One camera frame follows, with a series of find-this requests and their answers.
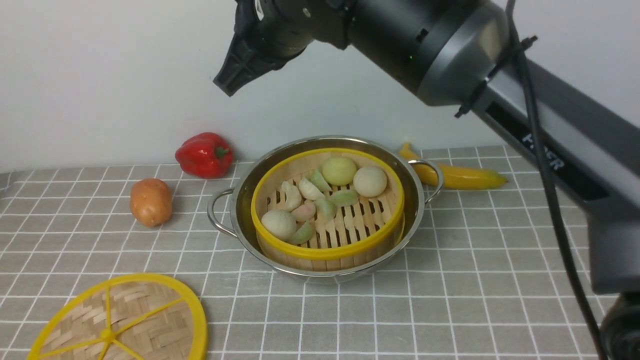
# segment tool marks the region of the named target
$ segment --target grid tablecloth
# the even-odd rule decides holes
[[[249,162],[214,181],[189,177],[175,164],[1,175],[2,358],[24,359],[47,321],[90,286],[155,272],[200,296],[209,359],[596,359],[538,173],[509,147],[423,156],[492,168],[509,183],[442,192],[386,268],[339,286],[276,273],[214,230],[205,213],[209,196],[236,185]],[[145,177],[174,191],[174,216],[159,229],[140,226],[129,213],[129,190]],[[615,297],[591,292],[584,214],[563,195],[561,204],[600,321]],[[227,205],[216,211],[228,224]]]

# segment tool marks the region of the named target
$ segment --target banana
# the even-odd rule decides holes
[[[420,156],[411,150],[411,143],[404,143],[399,155],[407,160],[419,159]],[[487,190],[497,189],[509,180],[500,173],[482,168],[453,167],[441,164],[438,166],[444,173],[444,187],[455,190]],[[436,172],[427,165],[413,165],[423,184],[435,186],[438,184]]]

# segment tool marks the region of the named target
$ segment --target woven bamboo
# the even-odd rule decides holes
[[[156,282],[127,282],[71,309],[45,340],[39,358],[187,359],[192,341],[193,316],[180,294]],[[103,353],[106,342],[110,344]]]
[[[270,174],[264,184],[256,189],[256,212],[258,218],[272,209],[284,209],[285,194],[281,191],[284,181],[296,186],[302,177],[309,175],[320,164],[327,159],[336,156],[351,158],[358,168],[366,166],[379,166],[380,164],[366,156],[361,156],[353,152],[320,152],[296,158],[291,162],[278,168]],[[387,174],[387,189],[375,198],[360,197],[358,202],[352,206],[339,208],[336,217],[331,221],[321,218],[319,213],[311,220],[316,228],[316,236],[310,241],[298,245],[303,249],[336,249],[347,245],[356,244],[360,241],[372,240],[372,235],[376,234],[383,226],[391,224],[393,229],[388,232],[375,245],[367,247],[357,254],[342,256],[333,259],[305,259],[292,253],[283,252],[282,249],[274,247],[272,243],[265,239],[265,236],[257,232],[259,244],[265,254],[271,259],[294,268],[313,271],[333,271],[352,268],[366,264],[389,251],[400,238],[403,231],[404,222],[400,218],[402,206],[401,185],[397,181],[397,176],[391,174],[390,168],[383,168]],[[332,186],[330,192],[324,192],[330,196],[338,190],[351,189],[352,184],[346,186]]]

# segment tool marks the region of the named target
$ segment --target white wall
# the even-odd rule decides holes
[[[392,148],[501,143],[472,115],[427,108],[355,50],[324,44],[228,98],[211,80],[234,8],[232,0],[1,1],[0,172],[173,161],[201,131],[227,137],[243,158],[331,133]],[[630,118],[640,113],[638,13],[636,0],[520,0],[516,21],[522,36],[540,36],[531,58]]]

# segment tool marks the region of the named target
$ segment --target potato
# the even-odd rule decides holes
[[[169,219],[173,212],[173,197],[169,186],[160,179],[147,178],[131,188],[131,213],[142,225],[155,227]]]

